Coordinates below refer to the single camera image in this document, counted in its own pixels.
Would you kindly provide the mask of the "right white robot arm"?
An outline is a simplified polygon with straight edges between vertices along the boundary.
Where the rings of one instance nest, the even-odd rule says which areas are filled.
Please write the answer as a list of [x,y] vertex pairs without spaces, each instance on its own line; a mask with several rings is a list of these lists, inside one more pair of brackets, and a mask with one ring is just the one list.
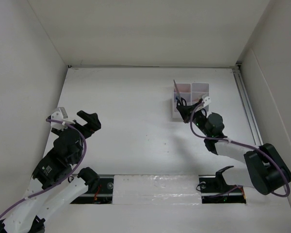
[[288,197],[291,193],[291,171],[276,148],[266,143],[252,146],[231,140],[223,133],[224,123],[217,113],[206,114],[205,101],[187,105],[177,100],[176,109],[192,133],[204,140],[207,150],[215,155],[239,159],[246,165],[249,181],[261,194]]

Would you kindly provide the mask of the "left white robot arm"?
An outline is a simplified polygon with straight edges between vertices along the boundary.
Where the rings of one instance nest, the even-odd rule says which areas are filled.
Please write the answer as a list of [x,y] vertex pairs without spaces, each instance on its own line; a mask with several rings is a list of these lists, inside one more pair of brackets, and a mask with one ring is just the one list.
[[55,213],[79,195],[98,189],[99,175],[86,167],[62,191],[50,198],[54,188],[80,166],[87,151],[86,139],[101,129],[96,113],[79,111],[77,116],[86,124],[70,121],[63,107],[57,108],[46,119],[51,131],[58,137],[53,148],[34,169],[23,198],[0,215],[0,233],[43,233],[45,223]]

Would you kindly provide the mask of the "black handled scissors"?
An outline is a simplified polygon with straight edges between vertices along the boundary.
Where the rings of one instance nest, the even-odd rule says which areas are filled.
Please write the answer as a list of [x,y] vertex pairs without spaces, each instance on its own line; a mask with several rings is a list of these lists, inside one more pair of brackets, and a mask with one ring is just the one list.
[[187,101],[186,101],[186,99],[184,99],[181,96],[176,81],[173,80],[173,82],[174,82],[174,89],[176,90],[176,94],[177,94],[176,95],[176,100],[177,100],[176,106],[187,106]]

